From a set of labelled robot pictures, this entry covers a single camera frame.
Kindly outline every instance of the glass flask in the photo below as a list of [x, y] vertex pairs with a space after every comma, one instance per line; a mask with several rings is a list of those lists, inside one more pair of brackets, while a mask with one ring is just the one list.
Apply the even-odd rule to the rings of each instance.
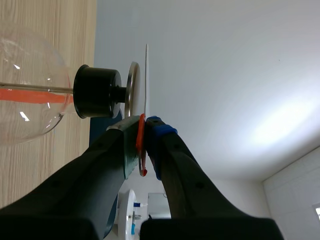
[[[113, 74], [112, 78], [104, 76], [103, 80], [108, 79], [107, 86], [106, 83], [101, 86], [100, 81], [95, 84], [94, 79], [86, 76], [86, 84], [95, 84], [97, 96], [106, 94], [114, 97], [107, 101], [105, 108], [97, 111], [107, 109], [116, 116], [120, 109], [119, 103], [125, 103], [125, 109], [129, 111], [126, 110], [125, 116], [130, 115], [135, 79], [139, 78], [140, 71], [139, 65], [135, 64], [135, 67], [132, 68], [131, 65], [130, 68], [134, 72], [129, 72], [131, 78], [128, 78], [128, 87], [121, 87], [118, 71], [84, 65], [88, 67], [86, 72], [93, 75], [97, 75], [96, 70], [99, 73], [102, 71], [103, 75]], [[77, 70], [66, 67], [59, 53], [40, 35], [13, 23], [0, 23], [0, 145], [27, 142], [44, 135], [60, 122], [64, 113], [77, 110], [74, 103], [76, 95], [73, 96], [75, 88], [71, 88], [70, 81], [75, 73]], [[95, 109], [95, 102], [86, 102], [92, 98], [94, 100], [95, 96], [84, 96], [86, 85], [79, 85], [79, 106], [87, 108], [89, 105]], [[99, 92], [102, 87], [107, 90]], [[79, 110], [76, 112], [81, 118], [103, 116], [82, 116]]]

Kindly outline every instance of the metal ring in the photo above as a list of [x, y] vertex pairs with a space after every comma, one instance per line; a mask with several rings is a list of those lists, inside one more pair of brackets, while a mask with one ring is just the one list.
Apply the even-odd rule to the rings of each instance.
[[128, 118], [133, 114], [135, 84], [136, 84], [136, 80], [139, 77], [140, 77], [139, 64], [133, 61], [129, 69], [128, 80], [126, 82], [124, 118]]

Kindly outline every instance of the wood grain surface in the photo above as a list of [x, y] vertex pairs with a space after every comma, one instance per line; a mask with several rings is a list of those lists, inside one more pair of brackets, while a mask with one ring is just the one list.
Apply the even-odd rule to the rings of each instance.
[[[78, 68], [94, 63], [96, 8], [96, 0], [0, 0], [0, 17], [41, 34], [67, 66]], [[70, 114], [40, 138], [0, 146], [0, 208], [82, 154], [89, 145], [89, 130], [90, 119]]]

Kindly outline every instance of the white wall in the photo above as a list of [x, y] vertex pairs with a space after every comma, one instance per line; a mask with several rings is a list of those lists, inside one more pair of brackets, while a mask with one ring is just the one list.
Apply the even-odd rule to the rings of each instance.
[[144, 75], [149, 43], [150, 113], [208, 175], [264, 180], [320, 143], [319, 0], [97, 7], [94, 65], [119, 70], [124, 85], [131, 61]]
[[219, 191], [238, 209], [254, 217], [270, 218], [261, 182], [213, 179]]
[[170, 219], [171, 212], [168, 197], [164, 193], [148, 194], [148, 216], [153, 219]]
[[264, 181], [271, 216], [288, 240], [320, 239], [320, 148]]

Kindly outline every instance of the black cap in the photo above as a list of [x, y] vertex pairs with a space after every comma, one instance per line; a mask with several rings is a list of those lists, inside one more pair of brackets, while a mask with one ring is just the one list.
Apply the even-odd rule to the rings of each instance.
[[126, 88], [121, 87], [117, 70], [82, 65], [73, 84], [73, 102], [78, 116], [115, 118], [124, 103]]

